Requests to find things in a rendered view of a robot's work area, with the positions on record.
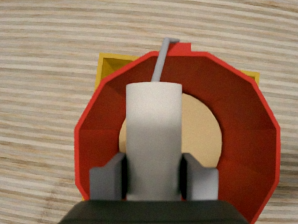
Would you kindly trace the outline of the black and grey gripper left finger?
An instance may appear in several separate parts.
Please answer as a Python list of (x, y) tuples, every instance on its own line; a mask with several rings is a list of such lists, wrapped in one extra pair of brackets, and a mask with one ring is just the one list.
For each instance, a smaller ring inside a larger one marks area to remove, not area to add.
[(117, 153), (104, 167), (89, 170), (90, 200), (125, 200), (127, 157)]

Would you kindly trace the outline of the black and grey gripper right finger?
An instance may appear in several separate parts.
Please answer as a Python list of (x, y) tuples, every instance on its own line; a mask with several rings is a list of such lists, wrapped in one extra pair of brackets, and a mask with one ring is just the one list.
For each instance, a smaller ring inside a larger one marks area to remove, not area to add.
[(183, 200), (218, 200), (218, 170), (204, 167), (190, 152), (182, 153), (181, 194)]

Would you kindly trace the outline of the yellow shallow tray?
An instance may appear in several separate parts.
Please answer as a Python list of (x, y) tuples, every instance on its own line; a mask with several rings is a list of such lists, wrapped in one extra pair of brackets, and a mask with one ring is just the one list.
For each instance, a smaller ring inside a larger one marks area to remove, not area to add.
[[(105, 78), (107, 75), (113, 73), (114, 71), (125, 66), (126, 64), (133, 62), (138, 58), (140, 58), (140, 56), (99, 52), (94, 92), (103, 78)], [(246, 71), (246, 70), (239, 70), (239, 71), (253, 78), (256, 81), (257, 85), (259, 86), (259, 79), (260, 79), (259, 72)]]

